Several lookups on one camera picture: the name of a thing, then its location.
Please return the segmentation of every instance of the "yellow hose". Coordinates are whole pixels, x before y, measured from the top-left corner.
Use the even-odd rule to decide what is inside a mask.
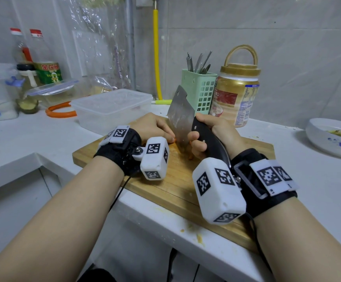
[[[163,99],[163,95],[161,94],[161,86],[160,86],[160,70],[159,70],[159,18],[158,18],[158,10],[154,11],[154,60],[155,60],[155,80],[156,80],[156,90],[157,97],[159,100]]]

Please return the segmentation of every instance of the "person's right arm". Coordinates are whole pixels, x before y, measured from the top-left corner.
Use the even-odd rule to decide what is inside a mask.
[[[225,119],[196,116],[212,128],[231,159],[250,148]],[[198,138],[198,132],[189,133],[192,152],[202,159],[207,145]],[[268,209],[254,221],[259,244],[277,281],[341,281],[341,244],[297,198]]]

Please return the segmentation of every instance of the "person's left hand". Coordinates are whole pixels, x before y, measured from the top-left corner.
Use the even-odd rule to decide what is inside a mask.
[[[145,114],[143,117],[132,122],[130,128],[139,133],[142,143],[148,141],[150,137],[162,136],[167,142],[175,141],[175,135],[171,128],[166,124],[163,117],[153,113]]]

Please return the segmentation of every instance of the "black wrist strap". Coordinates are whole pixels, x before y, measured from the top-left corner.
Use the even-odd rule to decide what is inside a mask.
[[[233,167],[239,164],[240,162],[243,162],[244,164],[240,167],[240,171],[250,181],[250,183],[256,188],[258,193],[265,194],[267,193],[266,188],[264,187],[262,182],[259,180],[259,178],[255,174],[253,169],[249,166],[249,164],[260,161],[262,159],[267,159],[267,157],[264,156],[263,154],[260,154],[254,148],[249,148],[241,152],[235,158],[233,158],[231,160],[231,166]],[[232,174],[234,174],[235,177],[239,176],[234,169],[232,169],[231,172]],[[276,196],[272,196],[272,197],[267,196],[264,199],[259,199],[258,196],[254,194],[252,189],[249,188],[249,186],[244,182],[244,180],[240,181],[240,185],[242,188],[241,193],[247,203],[247,212],[253,218],[265,212],[266,210],[276,206],[277,204],[280,204],[286,199],[289,199],[291,197],[297,197],[296,191],[286,191]]]
[[[141,142],[139,133],[130,128],[121,144],[109,142],[101,146],[94,157],[106,157],[120,166],[125,175],[132,176],[140,171],[140,161],[136,161],[132,155]]]

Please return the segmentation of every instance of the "wristband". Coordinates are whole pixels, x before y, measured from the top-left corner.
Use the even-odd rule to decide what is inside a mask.
[[[117,164],[125,175],[132,176],[140,171],[140,161],[133,155],[142,152],[139,133],[130,126],[118,126],[99,144],[95,156],[103,156]]]
[[[277,161],[269,161],[254,148],[249,148],[231,160],[232,173],[241,186],[241,193],[247,203],[247,212],[256,217],[268,209],[291,197],[297,197],[297,186]],[[274,172],[274,182],[267,182],[266,177]]]

